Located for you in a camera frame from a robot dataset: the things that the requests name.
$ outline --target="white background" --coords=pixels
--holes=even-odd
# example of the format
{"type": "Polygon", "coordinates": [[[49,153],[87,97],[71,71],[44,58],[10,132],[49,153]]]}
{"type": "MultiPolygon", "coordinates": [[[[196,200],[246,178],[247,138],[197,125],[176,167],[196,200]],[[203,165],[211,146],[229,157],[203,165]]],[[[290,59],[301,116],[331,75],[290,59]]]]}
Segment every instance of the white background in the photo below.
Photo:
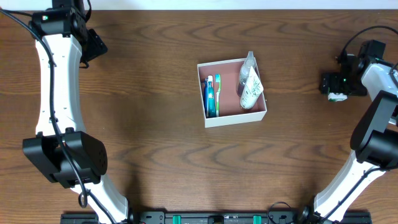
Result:
{"type": "MultiPolygon", "coordinates": [[[[91,0],[91,4],[94,10],[398,9],[398,0],[91,0]]],[[[51,7],[51,0],[0,0],[0,6],[41,11],[51,7]]]]}

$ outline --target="toothbrush head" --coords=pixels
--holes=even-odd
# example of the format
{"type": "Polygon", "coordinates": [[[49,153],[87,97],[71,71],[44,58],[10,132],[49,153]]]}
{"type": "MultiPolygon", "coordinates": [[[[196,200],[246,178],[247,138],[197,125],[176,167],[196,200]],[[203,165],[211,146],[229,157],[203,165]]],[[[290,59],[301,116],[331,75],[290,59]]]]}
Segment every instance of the toothbrush head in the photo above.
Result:
{"type": "Polygon", "coordinates": [[[216,74],[216,82],[220,83],[221,82],[221,75],[216,74]]]}

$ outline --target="toothbrush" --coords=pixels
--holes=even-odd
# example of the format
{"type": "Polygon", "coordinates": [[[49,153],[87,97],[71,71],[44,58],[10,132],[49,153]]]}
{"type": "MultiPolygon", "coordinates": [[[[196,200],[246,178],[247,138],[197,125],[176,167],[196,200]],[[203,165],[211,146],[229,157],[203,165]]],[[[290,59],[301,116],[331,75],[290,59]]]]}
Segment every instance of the toothbrush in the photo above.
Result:
{"type": "Polygon", "coordinates": [[[217,98],[216,117],[219,117],[220,116],[221,75],[216,74],[216,82],[219,83],[218,90],[216,92],[216,98],[217,98]]]}

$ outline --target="white box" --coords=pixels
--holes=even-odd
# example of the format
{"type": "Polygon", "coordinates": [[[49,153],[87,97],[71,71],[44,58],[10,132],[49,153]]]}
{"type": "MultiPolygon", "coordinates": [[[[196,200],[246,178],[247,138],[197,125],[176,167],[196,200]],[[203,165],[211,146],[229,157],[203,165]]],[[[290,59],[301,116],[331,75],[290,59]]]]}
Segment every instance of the white box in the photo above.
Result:
{"type": "MultiPolygon", "coordinates": [[[[239,71],[244,60],[245,58],[241,58],[198,64],[198,80],[203,117],[205,118],[205,128],[261,121],[267,113],[267,106],[263,93],[261,93],[253,109],[250,111],[244,112],[240,108],[240,97],[236,93],[236,84],[238,82],[239,71]],[[205,107],[203,106],[204,84],[202,82],[208,75],[212,75],[215,81],[215,75],[217,73],[221,76],[220,117],[206,118],[205,107]]],[[[258,67],[256,67],[256,72],[260,77],[258,67]]],[[[214,93],[216,93],[217,90],[218,83],[214,82],[214,93]]]]}

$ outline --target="wood grain surface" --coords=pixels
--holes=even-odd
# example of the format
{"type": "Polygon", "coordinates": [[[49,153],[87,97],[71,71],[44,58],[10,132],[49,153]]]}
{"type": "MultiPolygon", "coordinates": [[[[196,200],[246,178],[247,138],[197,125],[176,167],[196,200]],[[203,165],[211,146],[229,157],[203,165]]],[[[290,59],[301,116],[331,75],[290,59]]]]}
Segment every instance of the wood grain surface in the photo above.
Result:
{"type": "MultiPolygon", "coordinates": [[[[397,27],[397,11],[93,11],[109,52],[80,70],[87,133],[108,152],[108,174],[135,210],[267,210],[276,201],[300,208],[323,190],[348,158],[353,129],[369,97],[330,103],[321,72],[357,31],[397,27]],[[268,112],[261,122],[205,129],[197,64],[254,51],[268,112]]],[[[0,18],[0,222],[59,223],[84,212],[77,194],[51,184],[22,153],[35,136],[40,69],[26,30],[0,18]]],[[[361,42],[387,44],[384,30],[361,42]]],[[[374,223],[398,220],[398,172],[372,183],[351,209],[374,223]]]]}

